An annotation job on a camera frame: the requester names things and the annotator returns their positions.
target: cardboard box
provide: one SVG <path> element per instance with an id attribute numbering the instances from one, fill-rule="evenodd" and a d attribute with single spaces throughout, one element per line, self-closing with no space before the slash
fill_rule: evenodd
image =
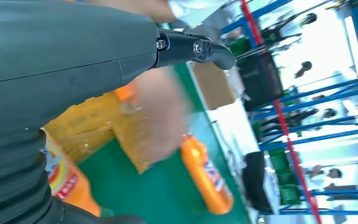
<path id="1" fill-rule="evenodd" d="M 236 67 L 221 70 L 213 63 L 194 63 L 193 71 L 208 110 L 234 103 L 245 91 Z"/>

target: black cover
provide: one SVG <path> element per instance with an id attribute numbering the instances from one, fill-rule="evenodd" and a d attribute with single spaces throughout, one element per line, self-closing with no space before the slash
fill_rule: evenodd
<path id="1" fill-rule="evenodd" d="M 278 69 L 269 52 L 249 57 L 246 62 L 238 64 L 238 67 L 245 84 L 245 93 L 251 99 L 244 103 L 246 110 L 251 111 L 283 97 L 283 87 Z"/>

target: blue shelf frame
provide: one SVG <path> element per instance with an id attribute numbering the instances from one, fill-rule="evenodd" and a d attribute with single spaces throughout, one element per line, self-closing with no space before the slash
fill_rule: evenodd
<path id="1" fill-rule="evenodd" d="M 255 12 L 252 13 L 252 15 L 254 16 L 254 18 L 259 18 L 267 13 L 272 12 L 273 10 L 291 2 L 292 0 L 277 0 L 274 3 L 271 3 L 269 5 L 267 5 L 264 8 L 261 8 Z M 249 36 L 249 41 L 250 41 L 250 45 L 252 48 L 256 48 L 256 42 L 254 40 L 254 37 L 252 35 L 252 32 L 250 31 L 248 22 L 246 21 L 246 19 L 244 17 L 240 18 L 238 21 L 224 27 L 222 29 L 222 33 L 228 33 L 231 30 L 234 30 L 236 28 L 242 27 L 245 34 L 247 36 Z M 358 90 L 354 90 L 354 91 L 350 91 L 350 92 L 346 92 L 354 87 L 358 86 L 358 79 L 355 80 L 351 80 L 351 81 L 347 81 L 344 83 L 340 83 L 340 84 L 336 84 L 336 85 L 332 85 L 332 86 L 327 86 L 315 91 L 310 91 L 307 93 L 300 93 L 297 94 L 295 96 L 291 96 L 291 97 L 286 97 L 283 98 L 282 101 L 288 101 L 288 100 L 292 100 L 295 98 L 300 98 L 300 97 L 304 97 L 304 96 L 308 96 L 311 94 L 315 94 L 318 92 L 323 92 L 326 90 L 331 90 L 331 89 L 335 89 L 338 87 L 343 87 L 343 86 L 347 86 L 347 88 L 345 88 L 344 90 L 338 91 L 335 94 L 332 94 L 331 96 L 322 98 L 322 99 L 318 99 L 318 100 L 314 100 L 311 102 L 306 102 L 306 103 L 302 103 L 299 105 L 293 105 L 293 106 L 288 106 L 283 108 L 283 112 L 290 112 L 290 111 L 294 111 L 297 109 L 301 109 L 301 108 L 305 108 L 305 107 L 309 107 L 309 106 L 313 106 L 313 105 L 317 105 L 317 104 L 321 104 L 321 103 L 325 103 L 325 102 L 329 102 L 332 100 L 337 100 L 337 99 L 342 99 L 342 98 L 346 98 L 349 96 L 355 96 L 358 95 Z M 274 108 L 268 108 L 268 109 L 264 109 L 264 111 L 268 111 L 267 113 L 263 113 L 263 114 L 259 114 L 255 116 L 255 119 L 261 119 L 261 118 L 265 118 L 267 116 L 271 116 L 274 115 L 275 113 L 272 111 Z M 326 122 L 318 122 L 315 124 L 311 124 L 308 126 L 300 126 L 300 127 L 295 127 L 295 128 L 291 128 L 290 131 L 291 132 L 295 132 L 297 130 L 303 130 L 306 128 L 310 128 L 310 127 L 316 127 L 316 126 L 322 126 L 322 125 L 358 125 L 358 123 L 341 123 L 343 121 L 349 121 L 349 120 L 354 120 L 358 118 L 358 116 L 348 116 L 345 118 L 340 118 L 340 119 L 335 119 L 335 120 L 330 120 L 330 121 L 326 121 Z M 265 136 L 271 136 L 272 133 L 277 134 L 278 136 L 275 136 L 274 138 L 266 141 L 264 144 L 260 145 L 260 149 L 262 151 L 265 150 L 271 150 L 271 149 L 275 149 L 275 148 L 281 148 L 281 147 L 286 147 L 286 143 L 281 143 L 281 144 L 273 144 L 273 145 L 268 145 L 266 143 L 270 143 L 275 141 L 276 139 L 280 138 L 283 136 L 282 132 L 277 131 L 277 132 L 271 132 L 266 134 Z M 312 142 L 312 141 L 319 141 L 319 140 L 325 140 L 325 139 L 331 139 L 331 138 L 337 138 L 337 137 L 343 137 L 343 136 L 349 136 L 349 135 L 354 135 L 354 134 L 358 134 L 358 130 L 354 130 L 354 131 L 348 131 L 348 132 L 343 132 L 343 133 L 336 133 L 336 134 L 329 134 L 329 135 L 324 135 L 324 136 L 319 136 L 319 137 L 314 137 L 314 138 L 308 138 L 308 139 L 303 139 L 303 140 L 296 140 L 293 143 L 294 144 L 302 144 L 302 143 L 306 143 L 306 142 Z M 347 196 L 351 196 L 353 198 L 358 199 L 358 190 L 353 190 L 353 191 L 324 191 L 324 192 L 311 192 L 312 196 L 320 196 L 320 195 L 347 195 Z M 304 209 L 292 209 L 292 206 L 286 206 L 282 209 L 280 209 L 280 215 L 312 215 L 312 211 L 310 209 L 310 205 L 309 202 L 307 203 L 307 208 Z M 358 215 L 358 211 L 338 211 L 338 210 L 330 210 L 330 209 L 319 209 L 319 214 L 320 215 Z"/>

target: screw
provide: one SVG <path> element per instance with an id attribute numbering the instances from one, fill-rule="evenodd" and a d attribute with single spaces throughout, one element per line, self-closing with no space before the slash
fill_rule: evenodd
<path id="1" fill-rule="evenodd" d="M 158 40 L 157 41 L 157 49 L 161 50 L 166 47 L 166 41 L 165 40 Z"/>
<path id="2" fill-rule="evenodd" d="M 196 54 L 199 54 L 202 52 L 202 44 L 201 43 L 194 43 L 193 51 Z"/>

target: plastic bottle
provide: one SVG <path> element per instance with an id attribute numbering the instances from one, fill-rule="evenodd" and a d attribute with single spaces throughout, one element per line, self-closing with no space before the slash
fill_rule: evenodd
<path id="1" fill-rule="evenodd" d="M 101 208 L 90 196 L 88 179 L 51 136 L 47 135 L 46 145 L 40 151 L 47 158 L 46 171 L 52 195 L 95 216 L 100 216 Z"/>
<path id="2" fill-rule="evenodd" d="M 186 134 L 180 152 L 208 210 L 216 215 L 228 213 L 233 207 L 234 198 L 218 169 L 208 158 L 207 147 L 194 136 Z"/>

